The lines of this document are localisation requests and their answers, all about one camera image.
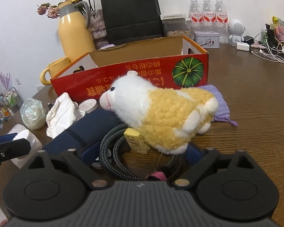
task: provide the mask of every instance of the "plush sheep toy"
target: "plush sheep toy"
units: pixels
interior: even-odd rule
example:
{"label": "plush sheep toy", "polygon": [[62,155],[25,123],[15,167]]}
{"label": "plush sheep toy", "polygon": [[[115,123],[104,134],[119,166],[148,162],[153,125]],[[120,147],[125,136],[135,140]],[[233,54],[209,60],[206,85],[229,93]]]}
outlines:
{"label": "plush sheep toy", "polygon": [[183,154],[196,133],[208,131],[219,108],[206,90],[158,88],[136,71],[115,80],[100,105],[138,130],[150,146],[173,155]]}

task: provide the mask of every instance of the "wood grain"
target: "wood grain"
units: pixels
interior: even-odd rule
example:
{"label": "wood grain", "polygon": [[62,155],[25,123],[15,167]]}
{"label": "wood grain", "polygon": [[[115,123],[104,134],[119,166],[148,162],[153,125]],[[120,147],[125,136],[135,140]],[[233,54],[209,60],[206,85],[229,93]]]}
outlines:
{"label": "wood grain", "polygon": [[[284,227],[284,63],[262,60],[229,45],[208,51],[208,83],[222,93],[231,119],[239,126],[212,123],[211,129],[197,136],[194,142],[202,148],[215,147],[222,153],[245,149],[277,185],[280,200],[273,219]],[[50,86],[35,96],[46,107],[47,102],[56,97]],[[0,135],[6,134],[16,123],[22,123],[19,114],[5,125]],[[33,133],[43,145],[50,141],[45,127]],[[168,159],[165,155],[160,157],[153,149],[148,155],[130,152],[123,156],[126,166],[139,176],[152,173],[157,165],[166,164]],[[0,166],[0,207],[5,213],[2,191],[17,170],[11,161]]]}

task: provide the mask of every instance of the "pumpkin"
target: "pumpkin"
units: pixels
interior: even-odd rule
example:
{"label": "pumpkin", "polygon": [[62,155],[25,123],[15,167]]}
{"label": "pumpkin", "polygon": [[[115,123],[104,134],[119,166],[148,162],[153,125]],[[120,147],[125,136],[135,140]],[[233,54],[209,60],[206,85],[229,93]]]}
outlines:
{"label": "pumpkin", "polygon": [[203,63],[193,57],[185,58],[176,63],[172,76],[176,85],[189,88],[197,85],[203,77]]}

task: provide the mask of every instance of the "plush toy ear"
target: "plush toy ear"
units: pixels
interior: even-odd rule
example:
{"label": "plush toy ear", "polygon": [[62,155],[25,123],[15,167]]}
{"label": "plush toy ear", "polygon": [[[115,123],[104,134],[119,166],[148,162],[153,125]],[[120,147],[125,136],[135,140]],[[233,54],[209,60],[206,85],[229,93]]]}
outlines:
{"label": "plush toy ear", "polygon": [[136,71],[128,71],[126,75],[129,76],[138,76],[138,73]]}

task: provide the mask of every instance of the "yellow wooden block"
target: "yellow wooden block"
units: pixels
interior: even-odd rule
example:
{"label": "yellow wooden block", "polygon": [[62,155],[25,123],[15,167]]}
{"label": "yellow wooden block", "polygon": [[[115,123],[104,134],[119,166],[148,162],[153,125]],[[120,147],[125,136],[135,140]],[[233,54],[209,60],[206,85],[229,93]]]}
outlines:
{"label": "yellow wooden block", "polygon": [[127,128],[124,136],[133,151],[140,154],[148,154],[151,147],[145,142],[140,132],[133,128]]}

